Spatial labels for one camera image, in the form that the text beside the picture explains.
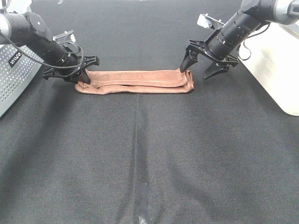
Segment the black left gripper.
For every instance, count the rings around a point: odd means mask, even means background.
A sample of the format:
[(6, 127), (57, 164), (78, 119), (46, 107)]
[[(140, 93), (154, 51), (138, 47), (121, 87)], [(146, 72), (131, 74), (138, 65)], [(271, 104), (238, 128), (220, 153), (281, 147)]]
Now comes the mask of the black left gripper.
[(65, 82), (77, 84), (79, 81), (90, 84), (91, 80), (87, 74), (86, 69), (92, 65), (99, 65), (100, 60), (97, 56), (84, 56), (83, 63), (78, 68), (70, 69), (54, 69), (49, 68), (45, 70), (42, 77), (48, 80), (50, 77), (62, 78)]

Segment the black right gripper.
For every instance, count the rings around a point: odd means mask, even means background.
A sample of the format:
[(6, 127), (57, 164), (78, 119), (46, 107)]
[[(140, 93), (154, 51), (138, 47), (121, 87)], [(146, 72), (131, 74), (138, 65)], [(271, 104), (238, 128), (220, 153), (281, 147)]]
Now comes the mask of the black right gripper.
[(229, 51), (219, 44), (216, 45), (216, 51), (212, 51), (206, 42), (193, 40), (189, 40), (189, 42), (185, 50), (184, 59), (179, 67), (181, 72), (185, 72), (189, 67), (198, 63), (198, 54), (213, 61), (203, 73), (205, 80), (215, 75), (226, 73), (229, 71), (230, 65), (235, 67), (239, 63), (239, 60), (235, 56), (232, 56)]

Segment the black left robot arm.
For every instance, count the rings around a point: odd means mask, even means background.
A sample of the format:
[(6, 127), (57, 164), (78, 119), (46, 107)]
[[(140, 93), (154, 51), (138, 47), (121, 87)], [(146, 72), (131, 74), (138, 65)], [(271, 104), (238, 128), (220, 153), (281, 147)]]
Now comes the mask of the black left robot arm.
[(91, 82), (86, 68), (99, 65), (97, 56), (85, 56), (78, 46), (73, 31), (53, 36), (40, 15), (33, 12), (18, 14), (0, 11), (0, 43), (11, 44), (25, 55), (20, 47), (27, 46), (41, 60), (39, 64), (48, 66), (43, 78), (62, 78), (66, 82)]

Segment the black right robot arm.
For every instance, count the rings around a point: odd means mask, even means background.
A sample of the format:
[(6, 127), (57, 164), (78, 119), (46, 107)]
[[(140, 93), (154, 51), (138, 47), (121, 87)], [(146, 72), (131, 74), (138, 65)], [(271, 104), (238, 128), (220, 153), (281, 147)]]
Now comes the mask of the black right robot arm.
[(204, 16), (206, 25), (214, 32), (205, 41), (189, 41), (184, 59), (179, 67), (185, 72), (198, 62), (198, 55), (202, 54), (212, 60), (212, 64), (205, 70), (204, 78), (208, 79), (220, 73), (227, 72), (230, 66), (235, 67), (239, 61), (231, 55), (235, 48), (252, 33), (272, 22), (290, 25), (299, 19), (299, 2), (297, 0), (244, 0), (238, 11), (221, 27), (220, 23), (210, 16)]

